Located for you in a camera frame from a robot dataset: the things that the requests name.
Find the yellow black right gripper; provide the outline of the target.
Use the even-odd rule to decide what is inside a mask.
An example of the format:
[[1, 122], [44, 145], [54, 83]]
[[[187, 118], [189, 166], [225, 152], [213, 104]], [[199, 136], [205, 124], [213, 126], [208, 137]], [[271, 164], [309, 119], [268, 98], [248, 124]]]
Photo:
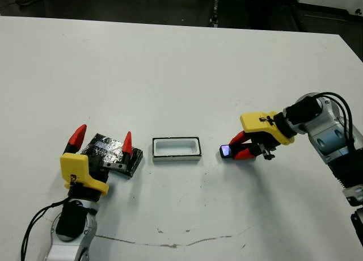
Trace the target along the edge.
[[271, 160], [271, 153], [280, 145], [290, 145], [294, 142], [295, 132], [289, 126], [282, 112], [253, 112], [240, 116], [243, 131], [239, 132], [229, 142], [229, 146], [246, 145], [234, 150], [233, 159], [254, 159], [262, 155]]

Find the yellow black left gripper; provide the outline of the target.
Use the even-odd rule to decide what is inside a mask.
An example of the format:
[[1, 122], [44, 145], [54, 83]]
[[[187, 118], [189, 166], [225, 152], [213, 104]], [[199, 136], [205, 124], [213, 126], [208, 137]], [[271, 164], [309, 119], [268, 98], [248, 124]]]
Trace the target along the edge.
[[77, 153], [86, 134], [87, 125], [82, 124], [69, 138], [64, 154], [60, 157], [61, 175], [68, 189], [68, 197], [99, 201], [108, 193], [110, 171], [122, 172], [132, 157], [132, 134], [126, 134], [122, 148], [122, 162], [107, 162], [100, 155]]

